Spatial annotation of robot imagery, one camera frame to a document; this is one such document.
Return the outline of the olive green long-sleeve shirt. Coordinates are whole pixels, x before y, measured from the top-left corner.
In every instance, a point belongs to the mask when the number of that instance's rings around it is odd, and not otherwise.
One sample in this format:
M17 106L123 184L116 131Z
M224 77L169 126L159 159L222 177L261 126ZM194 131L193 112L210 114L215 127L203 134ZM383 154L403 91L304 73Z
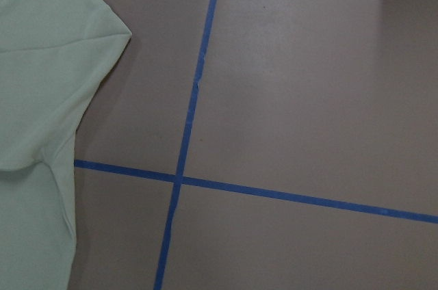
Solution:
M131 31L103 0L1 0L1 288L66 289L77 127Z

